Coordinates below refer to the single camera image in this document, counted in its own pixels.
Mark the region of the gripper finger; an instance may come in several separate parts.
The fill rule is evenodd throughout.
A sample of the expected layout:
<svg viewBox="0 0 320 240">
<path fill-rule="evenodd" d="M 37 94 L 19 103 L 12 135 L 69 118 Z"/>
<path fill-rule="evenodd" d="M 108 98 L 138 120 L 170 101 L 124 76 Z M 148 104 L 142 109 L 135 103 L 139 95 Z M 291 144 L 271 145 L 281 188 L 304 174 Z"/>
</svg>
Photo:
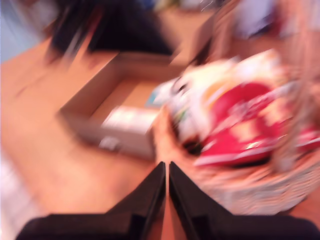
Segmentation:
<svg viewBox="0 0 320 240">
<path fill-rule="evenodd" d="M 169 195 L 188 240 L 229 240 L 232 214 L 204 193 L 173 161 L 169 164 Z"/>
<path fill-rule="evenodd" d="M 107 217 L 107 240 L 145 240 L 166 197 L 166 165 L 160 162 Z"/>
</svg>

